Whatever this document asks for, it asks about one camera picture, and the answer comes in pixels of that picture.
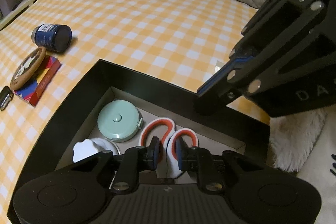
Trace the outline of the orange white scissors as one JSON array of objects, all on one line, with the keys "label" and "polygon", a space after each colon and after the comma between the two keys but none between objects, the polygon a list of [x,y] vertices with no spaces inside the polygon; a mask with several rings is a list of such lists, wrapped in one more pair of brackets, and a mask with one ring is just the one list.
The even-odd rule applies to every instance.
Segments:
[{"label": "orange white scissors", "polygon": [[157,178],[178,178],[183,172],[178,166],[178,157],[176,152],[177,139],[188,136],[192,141],[192,147],[199,146],[199,140],[196,133],[190,128],[175,129],[175,123],[172,119],[161,117],[149,122],[142,130],[138,145],[146,145],[146,138],[153,129],[158,126],[166,126],[167,130],[159,140],[159,159],[156,169]]}]

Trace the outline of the mint green tape measure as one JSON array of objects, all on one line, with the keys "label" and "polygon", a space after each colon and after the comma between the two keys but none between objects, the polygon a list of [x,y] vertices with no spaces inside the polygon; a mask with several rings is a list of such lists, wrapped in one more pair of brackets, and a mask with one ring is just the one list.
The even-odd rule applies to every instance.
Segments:
[{"label": "mint green tape measure", "polygon": [[114,100],[99,112],[97,126],[106,138],[124,142],[142,128],[143,118],[138,109],[125,100]]}]

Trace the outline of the black cardboard box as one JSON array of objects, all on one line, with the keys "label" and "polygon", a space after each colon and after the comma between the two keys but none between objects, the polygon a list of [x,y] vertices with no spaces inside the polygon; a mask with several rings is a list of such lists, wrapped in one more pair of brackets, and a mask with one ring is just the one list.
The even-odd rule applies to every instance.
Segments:
[{"label": "black cardboard box", "polygon": [[194,130],[214,153],[240,149],[264,163],[270,128],[229,107],[195,107],[197,95],[165,81],[99,60],[52,116],[22,171],[7,216],[12,223],[239,223],[223,198],[196,185],[142,184],[116,195],[84,169],[71,170],[73,145],[96,131],[99,111],[112,99],[131,102],[143,121],[171,118]]}]

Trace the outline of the white knob suction base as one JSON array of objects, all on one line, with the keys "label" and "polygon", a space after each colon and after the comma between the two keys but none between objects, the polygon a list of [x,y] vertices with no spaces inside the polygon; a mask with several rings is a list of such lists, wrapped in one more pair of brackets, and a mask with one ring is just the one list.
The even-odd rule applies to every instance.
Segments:
[{"label": "white knob suction base", "polygon": [[112,151],[113,155],[121,154],[120,149],[113,142],[103,138],[92,138],[74,145],[72,161],[79,162],[102,151]]}]

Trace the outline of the red blue card box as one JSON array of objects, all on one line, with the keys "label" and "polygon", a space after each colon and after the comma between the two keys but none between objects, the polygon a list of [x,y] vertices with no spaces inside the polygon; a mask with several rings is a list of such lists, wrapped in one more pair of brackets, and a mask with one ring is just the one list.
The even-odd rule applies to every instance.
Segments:
[{"label": "red blue card box", "polygon": [[61,63],[56,57],[46,55],[33,76],[14,94],[35,107],[60,67]]}]

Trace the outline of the round panda cork coaster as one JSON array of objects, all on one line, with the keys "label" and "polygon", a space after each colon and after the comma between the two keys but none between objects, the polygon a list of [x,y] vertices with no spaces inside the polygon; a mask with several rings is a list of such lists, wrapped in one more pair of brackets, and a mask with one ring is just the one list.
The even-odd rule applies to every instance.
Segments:
[{"label": "round panda cork coaster", "polygon": [[37,71],[45,56],[45,47],[38,47],[33,50],[16,69],[10,81],[10,88],[12,90],[20,89]]}]

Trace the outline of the white fluffy rug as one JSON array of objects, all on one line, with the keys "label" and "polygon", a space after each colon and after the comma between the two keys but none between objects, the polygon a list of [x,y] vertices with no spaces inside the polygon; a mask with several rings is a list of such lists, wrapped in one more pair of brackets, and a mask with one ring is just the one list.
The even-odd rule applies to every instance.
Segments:
[{"label": "white fluffy rug", "polygon": [[327,118],[325,109],[270,118],[273,166],[298,172],[309,157]]}]

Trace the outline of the yellow checkered blanket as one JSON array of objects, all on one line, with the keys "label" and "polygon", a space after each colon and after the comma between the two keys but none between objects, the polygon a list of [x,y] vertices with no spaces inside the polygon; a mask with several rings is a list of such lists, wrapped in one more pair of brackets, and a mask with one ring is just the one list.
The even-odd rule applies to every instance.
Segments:
[{"label": "yellow checkered blanket", "polygon": [[35,49],[33,29],[65,24],[74,42],[37,106],[14,98],[1,112],[1,223],[44,128],[99,60],[195,92],[228,61],[255,9],[234,0],[37,0],[1,31],[1,85]]}]

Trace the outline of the dark blue supplement bottle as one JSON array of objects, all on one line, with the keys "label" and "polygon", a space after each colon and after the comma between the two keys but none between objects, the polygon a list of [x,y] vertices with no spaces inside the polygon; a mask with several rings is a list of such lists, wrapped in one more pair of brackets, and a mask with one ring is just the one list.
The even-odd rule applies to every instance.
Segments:
[{"label": "dark blue supplement bottle", "polygon": [[48,51],[64,53],[72,41],[72,30],[67,25],[45,23],[33,29],[31,40]]}]

